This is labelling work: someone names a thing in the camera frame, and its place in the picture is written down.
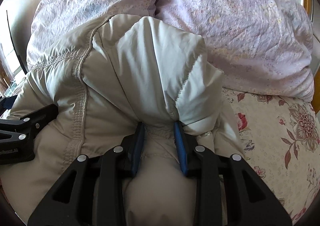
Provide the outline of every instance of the quilted fabric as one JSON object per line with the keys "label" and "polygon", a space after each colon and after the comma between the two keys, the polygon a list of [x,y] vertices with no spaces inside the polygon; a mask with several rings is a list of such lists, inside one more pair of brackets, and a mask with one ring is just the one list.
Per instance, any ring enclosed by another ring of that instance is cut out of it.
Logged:
{"label": "quilted fabric", "polygon": [[31,25],[28,68],[59,36],[105,14],[154,16],[156,0],[42,0]]}
{"label": "quilted fabric", "polygon": [[296,223],[320,189],[320,125],[311,104],[230,89],[222,94],[238,120],[247,162]]}
{"label": "quilted fabric", "polygon": [[312,100],[312,27],[295,0],[158,0],[156,7],[156,18],[204,37],[225,87]]}

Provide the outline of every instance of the beige puffer jacket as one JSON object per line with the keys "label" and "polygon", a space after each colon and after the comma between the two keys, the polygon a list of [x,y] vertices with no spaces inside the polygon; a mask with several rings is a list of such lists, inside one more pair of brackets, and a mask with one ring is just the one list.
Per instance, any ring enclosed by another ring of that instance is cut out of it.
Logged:
{"label": "beige puffer jacket", "polygon": [[9,116],[59,107],[35,139],[35,159],[0,167],[12,207],[27,222],[78,155],[104,154],[142,121],[139,171],[123,187],[127,225],[191,226],[196,181],[180,171],[173,123],[219,155],[241,154],[222,79],[202,37],[152,17],[107,16],[67,33],[28,73]]}

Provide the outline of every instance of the metal bolt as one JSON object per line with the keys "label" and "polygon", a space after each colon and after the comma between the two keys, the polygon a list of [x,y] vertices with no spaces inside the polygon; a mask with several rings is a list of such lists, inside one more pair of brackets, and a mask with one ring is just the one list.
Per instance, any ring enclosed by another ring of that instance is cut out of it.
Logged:
{"label": "metal bolt", "polygon": [[240,161],[242,159],[242,157],[239,154],[236,153],[236,154],[232,155],[232,159],[235,160],[235,161]]}
{"label": "metal bolt", "polygon": [[113,151],[115,153],[121,153],[123,151],[123,147],[118,145],[113,149]]}
{"label": "metal bolt", "polygon": [[23,140],[23,139],[25,139],[27,136],[25,135],[25,134],[21,134],[20,136],[19,136],[19,139],[20,140]]}
{"label": "metal bolt", "polygon": [[202,146],[202,145],[198,145],[198,146],[195,147],[195,150],[196,150],[197,152],[204,152],[205,148],[204,148],[204,146]]}
{"label": "metal bolt", "polygon": [[77,160],[78,160],[79,162],[83,162],[83,161],[85,161],[86,159],[87,159],[87,157],[86,157],[84,154],[79,155],[78,158],[77,158]]}

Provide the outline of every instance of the stitching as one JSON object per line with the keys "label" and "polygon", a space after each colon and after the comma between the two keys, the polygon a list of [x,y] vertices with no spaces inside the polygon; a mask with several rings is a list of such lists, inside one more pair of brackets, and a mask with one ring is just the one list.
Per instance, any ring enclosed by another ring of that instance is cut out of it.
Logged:
{"label": "stitching", "polygon": [[[73,76],[74,76],[75,80],[77,81],[76,76],[75,76],[76,66],[77,66],[77,64],[74,64],[74,65],[73,65],[73,71],[72,71],[72,73],[73,73]],[[63,170],[64,170],[64,168],[65,168],[67,165],[70,165],[71,162],[72,162],[72,160],[73,160],[72,157],[74,156],[74,154],[72,154],[72,149],[74,148],[74,143],[75,143],[75,140],[74,140],[74,129],[73,129],[73,134],[72,134],[71,141],[68,143],[67,147],[65,148],[65,152],[64,152],[65,155],[64,155],[64,158],[63,158],[63,167],[62,167]]]}
{"label": "stitching", "polygon": [[[77,67],[78,64],[75,64],[74,65],[74,69],[73,69],[73,75],[75,78],[77,78],[77,81],[78,81],[78,77],[76,76],[77,74]],[[79,92],[78,92],[78,95],[77,95],[77,101],[79,102],[79,106],[76,105],[76,112],[75,112],[75,115],[74,115],[74,122],[73,122],[73,130],[72,130],[72,141],[71,141],[71,145],[70,145],[70,152],[69,152],[69,163],[71,163],[73,161],[73,157],[75,155],[75,147],[77,145],[77,134],[76,134],[76,126],[77,126],[77,122],[78,122],[78,116],[79,116],[79,110],[81,109],[81,100],[79,100],[80,98],[80,95],[81,95],[81,86],[79,86]]]}
{"label": "stitching", "polygon": [[169,156],[173,157],[174,159],[175,156],[173,156],[162,144],[160,144],[157,140],[154,140],[152,137],[149,138],[149,140],[152,140],[154,143],[156,143],[158,146],[162,147],[162,149],[166,152],[166,154],[168,154]]}
{"label": "stitching", "polygon": [[77,131],[79,130],[80,128],[80,131],[78,132],[79,133],[79,137],[80,137],[80,140],[77,142],[78,144],[78,147],[77,147],[77,151],[74,149],[74,152],[76,151],[76,155],[80,154],[81,152],[81,146],[82,144],[84,143],[84,124],[85,124],[85,113],[86,113],[86,105],[87,105],[87,101],[88,101],[88,90],[87,90],[87,86],[86,84],[84,83],[83,79],[82,79],[82,66],[83,66],[83,63],[87,57],[87,55],[89,54],[89,52],[91,51],[92,49],[92,40],[93,40],[93,37],[95,35],[95,33],[97,32],[97,30],[105,25],[107,22],[109,22],[109,20],[113,17],[113,15],[111,16],[108,16],[106,17],[98,26],[96,26],[92,31],[91,33],[89,33],[90,35],[88,35],[88,43],[89,43],[89,47],[86,51],[84,51],[84,53],[82,54],[81,56],[81,60],[79,62],[79,65],[77,67],[77,78],[79,79],[80,83],[81,83],[81,87],[83,88],[83,90],[81,91],[79,97],[81,97],[82,99],[80,99],[80,109],[79,109],[79,112],[78,112],[78,119],[77,119],[77,123],[78,123],[78,127],[75,126],[74,129],[77,128]]}
{"label": "stitching", "polygon": [[169,159],[174,159],[177,161],[177,163],[179,163],[179,161],[172,155],[168,155],[168,154],[158,154],[158,153],[146,153],[146,154],[141,154],[141,159],[146,158],[146,157],[151,157],[151,156],[157,156],[157,157],[163,157],[163,158],[169,158]]}
{"label": "stitching", "polygon": [[57,58],[54,58],[54,59],[51,59],[47,62],[42,62],[42,63],[39,63],[37,65],[35,65],[31,71],[33,70],[38,70],[38,69],[41,69],[41,68],[46,68],[48,66],[51,66],[55,63],[58,63],[62,60],[65,60],[65,59],[81,59],[81,56],[74,56],[75,54],[78,54],[80,50],[76,51],[76,52],[73,52],[71,55],[61,55]]}
{"label": "stitching", "polygon": [[179,97],[180,97],[180,95],[181,95],[181,92],[182,92],[182,90],[183,90],[183,88],[184,88],[184,86],[185,86],[185,84],[186,84],[186,82],[187,82],[187,80],[188,80],[188,78],[189,78],[189,75],[190,75],[191,71],[193,70],[193,67],[194,67],[195,63],[197,62],[198,58],[200,57],[200,55],[201,55],[201,54],[198,54],[198,55],[197,55],[197,57],[195,58],[195,61],[193,62],[190,70],[188,71],[187,77],[186,77],[184,83],[182,84],[182,87],[181,87],[181,89],[180,89],[180,91],[179,91],[179,93],[178,93],[177,99],[176,99],[175,102],[174,102],[175,105],[177,105],[177,101],[178,101],[178,99],[179,99]]}
{"label": "stitching", "polygon": [[172,136],[170,136],[170,137],[162,136],[162,135],[156,134],[154,132],[150,132],[148,129],[146,129],[146,132],[148,132],[148,133],[150,133],[150,134],[152,134],[154,136],[162,137],[163,139],[166,139],[166,140],[172,140],[173,139]]}

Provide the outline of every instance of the jacket seam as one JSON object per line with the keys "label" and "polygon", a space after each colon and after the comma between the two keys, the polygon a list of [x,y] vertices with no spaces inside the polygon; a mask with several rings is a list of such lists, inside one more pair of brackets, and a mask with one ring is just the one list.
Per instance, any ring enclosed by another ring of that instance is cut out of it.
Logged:
{"label": "jacket seam", "polygon": [[51,65],[53,65],[55,63],[58,63],[60,61],[65,60],[65,59],[80,59],[81,56],[74,56],[74,54],[78,54],[80,51],[81,50],[79,49],[78,51],[73,52],[71,55],[61,55],[61,56],[59,56],[57,58],[49,60],[48,62],[45,62],[45,63],[42,62],[41,64],[37,64],[31,69],[31,71],[38,70],[38,69],[41,69],[41,68],[46,68],[48,66],[51,66]]}
{"label": "jacket seam", "polygon": [[193,67],[194,67],[194,65],[196,64],[196,62],[197,62],[198,58],[200,57],[200,55],[201,55],[201,54],[198,54],[198,55],[197,55],[197,57],[195,58],[195,61],[193,62],[190,70],[188,71],[188,73],[187,73],[187,75],[186,75],[186,79],[185,79],[185,81],[183,82],[182,87],[181,87],[181,89],[180,89],[180,91],[179,91],[179,93],[178,93],[177,99],[176,99],[175,102],[174,102],[174,105],[175,105],[176,107],[177,107],[177,101],[178,101],[178,99],[179,99],[179,97],[180,97],[180,95],[181,95],[181,92],[182,92],[185,84],[187,83],[187,80],[189,79],[190,73],[191,73],[191,71],[193,70]]}
{"label": "jacket seam", "polygon": [[171,141],[171,140],[172,140],[172,137],[171,137],[171,136],[170,136],[170,137],[162,136],[162,135],[160,135],[160,134],[157,134],[157,133],[151,132],[151,131],[150,131],[150,130],[148,130],[148,129],[146,129],[146,132],[148,132],[148,133],[150,133],[150,134],[152,134],[152,135],[154,135],[154,136],[162,137],[163,139],[166,139],[166,140],[168,140],[168,141]]}
{"label": "jacket seam", "polygon": [[91,32],[90,32],[90,36],[88,37],[88,43],[89,43],[89,47],[87,48],[87,50],[84,51],[84,53],[81,56],[79,65],[77,67],[77,77],[81,83],[81,87],[83,88],[82,90],[82,94],[84,94],[84,97],[81,97],[82,99],[80,99],[80,109],[78,112],[78,122],[80,127],[77,127],[77,129],[80,129],[79,131],[79,136],[80,136],[80,140],[77,142],[77,144],[75,144],[74,148],[76,148],[77,145],[77,150],[74,149],[74,152],[76,152],[76,155],[79,155],[81,152],[81,146],[84,143],[84,125],[85,125],[85,114],[86,114],[86,106],[87,106],[87,101],[88,101],[88,90],[87,90],[87,86],[85,84],[85,82],[82,79],[82,66],[83,63],[86,59],[86,57],[88,56],[89,52],[91,51],[93,44],[92,44],[92,40],[94,35],[98,32],[98,29],[105,25],[107,22],[109,22],[109,20],[113,17],[114,15],[108,16],[106,17],[98,26],[96,26]]}
{"label": "jacket seam", "polygon": [[141,154],[141,159],[146,158],[146,157],[152,157],[152,156],[174,159],[177,161],[177,159],[171,154],[158,154],[158,153],[143,153],[143,154]]}

